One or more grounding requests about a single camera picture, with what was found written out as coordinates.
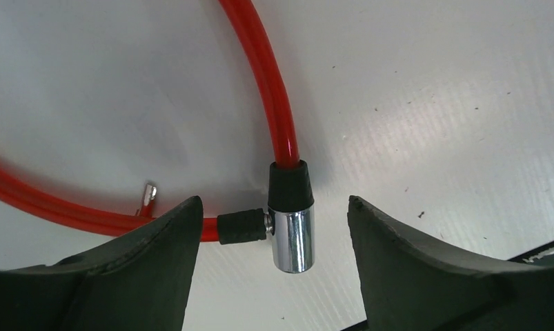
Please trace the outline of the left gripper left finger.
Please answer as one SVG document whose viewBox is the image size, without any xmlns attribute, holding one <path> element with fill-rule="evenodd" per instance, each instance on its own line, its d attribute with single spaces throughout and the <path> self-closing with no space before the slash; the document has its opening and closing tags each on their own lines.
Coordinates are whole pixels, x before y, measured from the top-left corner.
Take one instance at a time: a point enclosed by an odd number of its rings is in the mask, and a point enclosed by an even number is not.
<svg viewBox="0 0 554 331">
<path fill-rule="evenodd" d="M 54 265 L 0 271 L 0 330 L 180 330 L 203 228 L 191 197 Z"/>
</svg>

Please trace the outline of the cable lock keys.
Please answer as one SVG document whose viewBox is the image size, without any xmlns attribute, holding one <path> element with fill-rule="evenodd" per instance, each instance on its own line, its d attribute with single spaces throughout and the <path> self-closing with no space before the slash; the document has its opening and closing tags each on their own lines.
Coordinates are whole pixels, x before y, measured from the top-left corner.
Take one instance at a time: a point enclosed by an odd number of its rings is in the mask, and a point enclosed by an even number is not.
<svg viewBox="0 0 554 331">
<path fill-rule="evenodd" d="M 140 208 L 137 210 L 138 217 L 151 217 L 155 208 L 157 187 L 152 183 L 146 183 L 141 198 Z"/>
</svg>

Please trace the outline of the red cable bike lock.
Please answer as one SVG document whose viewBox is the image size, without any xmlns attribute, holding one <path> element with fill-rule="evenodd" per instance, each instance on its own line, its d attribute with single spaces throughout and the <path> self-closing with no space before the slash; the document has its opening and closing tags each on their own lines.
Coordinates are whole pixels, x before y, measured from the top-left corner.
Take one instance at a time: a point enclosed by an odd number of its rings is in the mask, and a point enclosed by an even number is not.
<svg viewBox="0 0 554 331">
<path fill-rule="evenodd" d="M 288 93 L 265 28 L 251 1 L 221 6 L 248 58 L 264 106 L 275 160 L 270 165 L 266 209 L 203 220 L 201 240 L 222 245 L 269 239 L 275 266 L 300 274 L 315 263 L 314 196 L 308 164 L 300 158 Z M 125 235 L 154 219 L 78 205 L 18 180 L 0 168 L 0 201 L 33 216 L 76 230 Z"/>
</svg>

